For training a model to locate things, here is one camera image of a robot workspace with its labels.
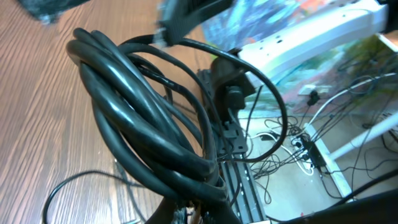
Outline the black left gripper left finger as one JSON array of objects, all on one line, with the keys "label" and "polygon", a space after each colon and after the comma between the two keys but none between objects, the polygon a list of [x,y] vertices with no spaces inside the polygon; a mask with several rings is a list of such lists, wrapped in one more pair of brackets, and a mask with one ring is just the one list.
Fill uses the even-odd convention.
[{"label": "black left gripper left finger", "polygon": [[149,218],[149,224],[186,224],[187,208],[181,203],[163,198],[160,205]]}]

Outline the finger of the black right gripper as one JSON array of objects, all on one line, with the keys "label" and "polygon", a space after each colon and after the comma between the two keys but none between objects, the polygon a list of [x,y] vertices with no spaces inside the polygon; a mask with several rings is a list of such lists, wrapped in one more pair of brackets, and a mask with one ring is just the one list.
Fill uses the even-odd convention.
[{"label": "finger of the black right gripper", "polygon": [[60,15],[89,0],[17,0],[30,16],[43,23],[57,22]]},{"label": "finger of the black right gripper", "polygon": [[178,44],[196,26],[227,10],[233,0],[166,0],[159,7],[157,41]]}]

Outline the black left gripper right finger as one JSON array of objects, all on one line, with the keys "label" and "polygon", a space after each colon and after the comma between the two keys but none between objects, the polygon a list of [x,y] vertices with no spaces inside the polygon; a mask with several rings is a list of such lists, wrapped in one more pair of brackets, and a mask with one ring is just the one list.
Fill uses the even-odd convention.
[{"label": "black left gripper right finger", "polygon": [[201,206],[201,217],[204,224],[241,224],[228,201],[204,203]]}]

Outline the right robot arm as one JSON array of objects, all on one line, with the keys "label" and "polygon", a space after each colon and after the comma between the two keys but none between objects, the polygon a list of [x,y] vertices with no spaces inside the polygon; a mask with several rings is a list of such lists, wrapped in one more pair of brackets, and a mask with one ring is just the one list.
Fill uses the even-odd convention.
[{"label": "right robot arm", "polygon": [[269,1],[239,1],[203,30],[221,48],[241,46],[239,56],[272,80],[291,114],[303,112],[312,90],[329,98],[356,85],[361,95],[377,81],[397,78],[397,59],[376,38],[387,26],[390,6],[324,1],[302,22],[272,30],[271,22],[289,8],[287,2],[272,9]]}]

